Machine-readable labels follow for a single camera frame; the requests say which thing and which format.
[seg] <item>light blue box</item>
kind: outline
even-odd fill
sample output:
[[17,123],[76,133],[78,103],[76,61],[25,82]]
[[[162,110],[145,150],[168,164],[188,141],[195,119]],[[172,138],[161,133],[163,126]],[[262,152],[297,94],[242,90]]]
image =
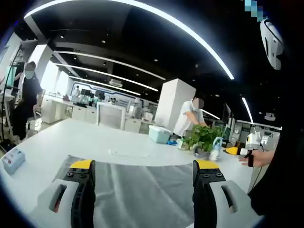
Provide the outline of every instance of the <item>light blue box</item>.
[[149,138],[156,143],[167,143],[172,132],[163,127],[149,125]]
[[25,154],[17,148],[5,154],[2,158],[3,166],[8,174],[13,174],[25,161]]

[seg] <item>white shirt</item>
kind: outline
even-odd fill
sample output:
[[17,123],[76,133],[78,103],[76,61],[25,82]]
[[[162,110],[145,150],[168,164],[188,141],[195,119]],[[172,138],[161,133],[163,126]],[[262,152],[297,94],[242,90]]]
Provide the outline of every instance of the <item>white shirt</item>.
[[184,104],[180,109],[179,118],[177,119],[177,122],[173,130],[173,133],[181,137],[185,136],[186,130],[192,130],[193,128],[193,123],[186,115],[186,112],[192,112],[199,123],[205,122],[203,117],[203,112],[200,109],[194,108],[192,101],[184,102]]
[[75,88],[72,93],[72,96],[79,96],[79,95],[80,95],[80,90],[78,88]]

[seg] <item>human hand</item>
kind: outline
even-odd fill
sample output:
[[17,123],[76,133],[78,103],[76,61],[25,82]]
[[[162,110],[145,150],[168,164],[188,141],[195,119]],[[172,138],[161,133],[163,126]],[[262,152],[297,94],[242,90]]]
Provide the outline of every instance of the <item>human hand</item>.
[[35,105],[33,106],[33,110],[38,110],[38,109],[40,109],[40,105],[35,104]]
[[[262,167],[264,165],[270,164],[275,152],[269,151],[269,152],[263,152],[261,150],[254,150],[252,151],[253,155],[253,167]],[[248,158],[241,158],[239,159],[242,165],[248,166]]]

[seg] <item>yellow object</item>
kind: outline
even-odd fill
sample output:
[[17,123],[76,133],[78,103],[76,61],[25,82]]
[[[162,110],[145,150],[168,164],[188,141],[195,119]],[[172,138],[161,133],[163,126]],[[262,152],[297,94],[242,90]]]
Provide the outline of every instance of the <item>yellow object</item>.
[[225,150],[227,153],[237,155],[238,154],[238,147],[231,147]]
[[219,166],[211,161],[206,160],[195,160],[199,164],[200,170],[206,170],[206,169],[219,169]]
[[76,169],[89,169],[91,165],[92,159],[83,160],[83,161],[76,161],[73,163],[70,168]]

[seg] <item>white partition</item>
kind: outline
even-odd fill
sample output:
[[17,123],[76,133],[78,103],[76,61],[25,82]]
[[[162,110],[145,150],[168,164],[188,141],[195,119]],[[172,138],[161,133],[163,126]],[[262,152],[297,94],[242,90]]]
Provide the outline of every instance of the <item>white partition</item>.
[[126,109],[111,103],[97,102],[97,125],[124,130]]

